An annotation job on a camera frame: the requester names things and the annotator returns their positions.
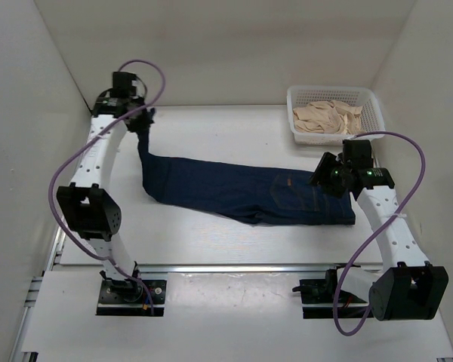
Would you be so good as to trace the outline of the dark blue denim trousers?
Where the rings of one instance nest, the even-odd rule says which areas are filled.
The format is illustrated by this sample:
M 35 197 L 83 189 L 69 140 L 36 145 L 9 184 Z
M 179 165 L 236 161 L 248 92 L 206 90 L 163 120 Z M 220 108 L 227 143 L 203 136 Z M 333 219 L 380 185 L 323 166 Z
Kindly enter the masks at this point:
M 137 135 L 143 188 L 155 201 L 216 213 L 249 225 L 353 225 L 348 194 L 332 197 L 310 185 L 311 172 L 252 167 L 150 153 Z

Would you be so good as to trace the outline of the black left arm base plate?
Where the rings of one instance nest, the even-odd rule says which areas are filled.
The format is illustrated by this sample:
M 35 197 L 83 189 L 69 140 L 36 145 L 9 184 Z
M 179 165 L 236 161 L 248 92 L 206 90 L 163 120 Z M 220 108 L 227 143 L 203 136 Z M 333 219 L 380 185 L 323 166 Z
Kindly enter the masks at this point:
M 166 280 L 145 280 L 150 295 L 134 281 L 113 281 L 102 277 L 96 315 L 128 317 L 162 317 L 165 311 Z

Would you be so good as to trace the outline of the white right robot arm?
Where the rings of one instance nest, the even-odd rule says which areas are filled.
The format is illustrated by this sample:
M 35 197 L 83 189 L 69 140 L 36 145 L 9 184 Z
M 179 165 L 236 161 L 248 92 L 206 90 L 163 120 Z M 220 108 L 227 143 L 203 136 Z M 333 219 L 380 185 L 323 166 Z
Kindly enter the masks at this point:
M 368 272 L 354 265 L 358 254 L 324 283 L 325 295 L 340 302 L 352 294 L 368 303 L 369 313 L 379 321 L 431 320 L 448 285 L 448 273 L 433 265 L 420 249 L 401 216 L 402 202 L 385 168 L 374 167 L 367 155 L 341 159 L 326 152 L 310 180 L 333 196 L 353 195 L 367 217 L 383 267 Z

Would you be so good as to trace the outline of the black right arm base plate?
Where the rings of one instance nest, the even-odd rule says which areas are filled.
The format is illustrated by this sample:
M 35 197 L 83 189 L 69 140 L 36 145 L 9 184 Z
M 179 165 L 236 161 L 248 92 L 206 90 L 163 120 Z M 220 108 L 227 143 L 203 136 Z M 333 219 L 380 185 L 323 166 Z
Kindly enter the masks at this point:
M 334 291 L 327 286 L 326 280 L 301 279 L 292 292 L 301 298 L 303 319 L 332 319 Z M 337 314 L 340 319 L 361 318 L 367 302 L 352 293 L 341 291 Z

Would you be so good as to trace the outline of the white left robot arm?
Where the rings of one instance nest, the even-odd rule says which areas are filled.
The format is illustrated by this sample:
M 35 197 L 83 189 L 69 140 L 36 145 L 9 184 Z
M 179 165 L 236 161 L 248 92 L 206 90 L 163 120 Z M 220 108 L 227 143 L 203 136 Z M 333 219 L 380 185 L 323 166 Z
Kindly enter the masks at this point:
M 144 95 L 136 84 L 113 86 L 97 98 L 86 144 L 53 175 L 48 190 L 50 209 L 69 239 L 103 266 L 106 285 L 127 302 L 151 301 L 137 263 L 120 237 L 122 212 L 108 193 L 120 143 L 127 132 L 150 124 Z M 56 186 L 58 175 L 79 164 L 67 186 Z

